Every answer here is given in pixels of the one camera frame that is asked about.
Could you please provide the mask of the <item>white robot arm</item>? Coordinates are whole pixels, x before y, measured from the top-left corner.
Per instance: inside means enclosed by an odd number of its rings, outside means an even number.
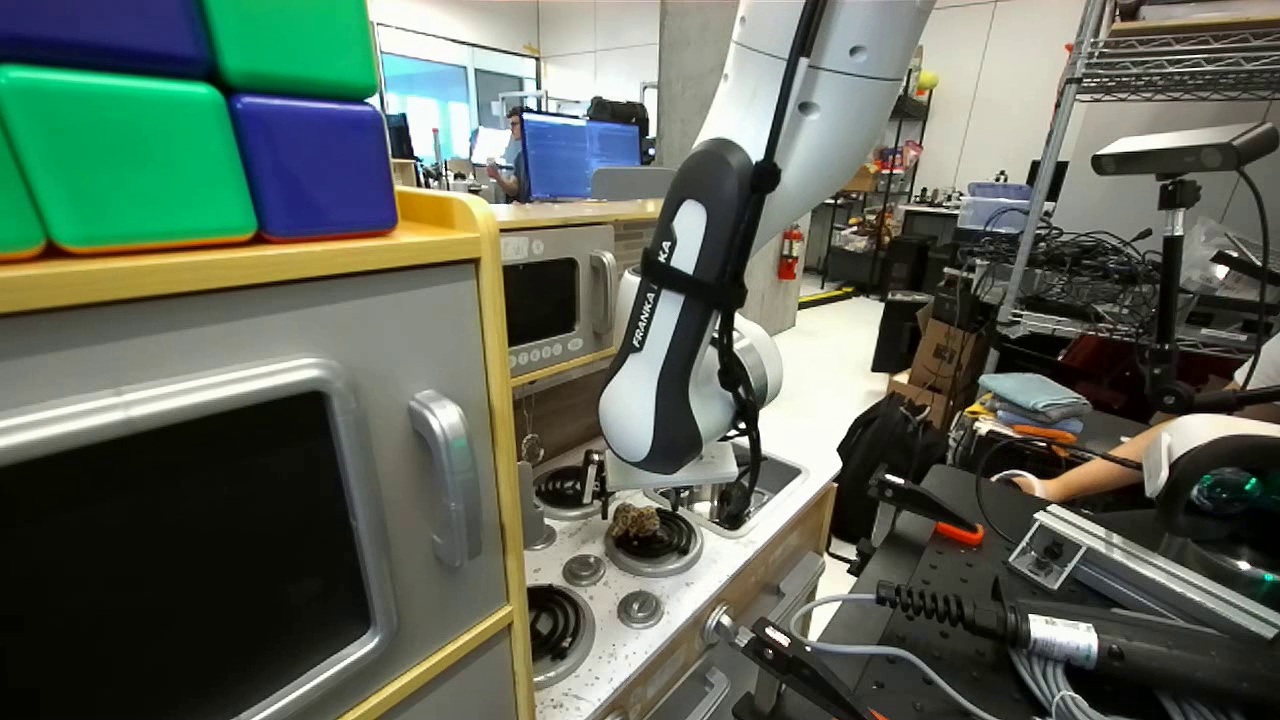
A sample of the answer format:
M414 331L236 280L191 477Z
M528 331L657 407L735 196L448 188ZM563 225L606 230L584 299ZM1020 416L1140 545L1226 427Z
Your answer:
M780 358L748 342L748 259L869 161L934 0L738 0L720 85L667 179L599 392L606 486L759 484Z

